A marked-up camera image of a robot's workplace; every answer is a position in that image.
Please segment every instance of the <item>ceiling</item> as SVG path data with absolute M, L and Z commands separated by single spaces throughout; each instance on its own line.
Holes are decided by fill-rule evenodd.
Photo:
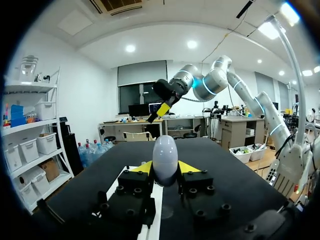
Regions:
M 106 68 L 155 60 L 201 62 L 224 35 L 241 22 L 244 15 L 240 19 L 236 16 L 248 0 L 143 2 L 142 9 L 111 16 L 95 13 L 88 4 L 89 0 L 56 0 L 38 19 L 35 27 L 67 42 Z M 294 79 L 280 39 L 270 40 L 256 30 L 268 15 L 276 14 L 286 29 L 301 70 L 316 67 L 316 51 L 302 24 L 289 26 L 278 13 L 280 5 L 280 0 L 256 0 L 242 24 L 205 63 L 212 63 L 217 56 L 225 54 L 232 58 L 236 68 L 257 71 L 284 83 Z M 67 33 L 63 28 L 72 31 Z M 188 49 L 189 40 L 196 41 L 198 47 Z M 126 52 L 128 44 L 135 45 L 136 51 Z M 258 64 L 257 59 L 262 59 L 262 63 Z M 279 76 L 280 70 L 285 71 L 284 76 Z M 306 85 L 318 84 L 319 76 L 320 72 L 304 77 L 304 82 Z

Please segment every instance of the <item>computer monitor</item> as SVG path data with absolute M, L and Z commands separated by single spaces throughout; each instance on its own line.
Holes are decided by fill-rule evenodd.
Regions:
M 131 117 L 149 116 L 148 104 L 129 105 L 129 115 Z
M 153 114 L 154 112 L 157 112 L 161 107 L 161 104 L 162 103 L 149 103 L 149 113 Z

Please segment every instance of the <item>white egg-shaped object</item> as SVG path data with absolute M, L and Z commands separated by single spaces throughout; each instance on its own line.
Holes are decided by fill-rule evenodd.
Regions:
M 169 135 L 158 137 L 155 141 L 152 165 L 156 181 L 162 186 L 169 186 L 176 180 L 178 168 L 178 150 L 175 140 Z

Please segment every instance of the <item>black table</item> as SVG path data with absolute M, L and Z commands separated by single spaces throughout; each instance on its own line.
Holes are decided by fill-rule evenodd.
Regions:
M 152 160 L 155 142 L 125 142 L 111 148 L 80 175 L 73 178 L 47 203 L 63 218 L 79 217 L 97 201 L 97 192 L 107 192 L 125 165 L 139 166 Z M 261 213 L 279 209 L 286 198 L 272 188 L 230 153 L 207 138 L 176 140 L 179 160 L 214 177 L 216 190 L 231 204 L 232 214 L 225 223 L 212 225 L 203 235 L 213 238 L 244 225 Z M 190 213 L 181 205 L 178 186 L 164 188 L 162 205 L 173 210 L 173 216 L 161 220 L 160 239 L 194 239 Z M 54 229 L 41 211 L 33 215 Z

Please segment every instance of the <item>water bottle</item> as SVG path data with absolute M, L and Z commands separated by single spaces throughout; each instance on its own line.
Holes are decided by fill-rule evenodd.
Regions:
M 105 151 L 108 151 L 111 148 L 111 146 L 109 145 L 108 139 L 104 141 L 104 143 L 102 144 L 102 147 L 105 149 Z
M 105 140 L 105 145 L 108 147 L 108 149 L 110 149 L 114 146 L 114 144 L 111 141 L 109 141 L 108 139 Z
M 98 148 L 97 140 L 93 140 L 93 142 L 94 142 L 93 149 L 96 150 Z
M 105 152 L 106 152 L 106 149 L 101 146 L 101 143 L 98 143 L 97 144 L 97 149 L 94 152 L 95 160 L 100 158 Z
M 85 145 L 85 161 L 86 161 L 86 166 L 90 166 L 94 162 L 94 154 L 95 151 L 89 147 L 89 144 L 87 143 Z
M 87 144 L 88 144 L 88 145 L 89 145 L 89 148 L 91 148 L 91 149 L 94 149 L 94 148 L 95 148 L 94 144 L 93 144 L 92 142 L 89 142 L 89 139 L 88 139 L 88 138 L 85 140 L 85 144 L 86 144 L 86 146 L 87 146 Z
M 109 149 L 112 148 L 114 146 L 114 144 L 109 140 L 107 140 L 107 141 L 108 141 L 108 144 L 109 144 Z
M 86 168 L 87 167 L 86 154 L 85 154 L 86 149 L 84 146 L 81 146 L 81 142 L 78 142 L 78 152 L 79 152 L 82 166 Z

